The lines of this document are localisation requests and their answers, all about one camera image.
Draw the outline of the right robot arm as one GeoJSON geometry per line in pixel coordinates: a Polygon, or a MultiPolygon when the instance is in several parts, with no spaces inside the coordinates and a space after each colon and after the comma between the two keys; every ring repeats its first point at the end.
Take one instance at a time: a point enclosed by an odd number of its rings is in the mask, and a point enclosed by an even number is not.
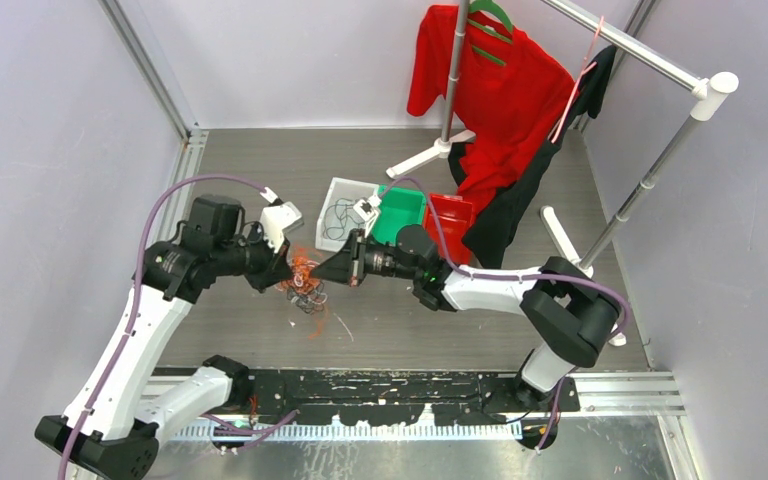
{"type": "Polygon", "coordinates": [[[569,373],[594,366],[625,318],[619,295],[561,257],[524,270],[454,265],[419,225],[402,228],[392,244],[354,229],[310,275],[351,287],[369,275],[407,279],[420,304],[432,311],[482,310],[526,318],[541,343],[519,368],[514,388],[518,403],[531,411],[550,402],[569,373]]]}

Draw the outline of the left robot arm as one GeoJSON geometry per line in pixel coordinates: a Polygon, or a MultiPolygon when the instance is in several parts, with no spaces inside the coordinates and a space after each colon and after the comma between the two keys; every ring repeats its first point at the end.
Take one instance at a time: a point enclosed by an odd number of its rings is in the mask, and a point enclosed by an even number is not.
{"type": "Polygon", "coordinates": [[[60,455],[64,478],[142,479],[192,421],[218,407],[237,413],[251,405],[248,368],[222,355],[154,400],[143,393],[173,333],[219,278],[241,276],[261,292],[291,277],[286,234],[301,223],[298,208],[280,199],[250,222],[237,200],[202,195],[171,239],[142,252],[97,366],[65,411],[36,427],[36,438],[60,455]]]}

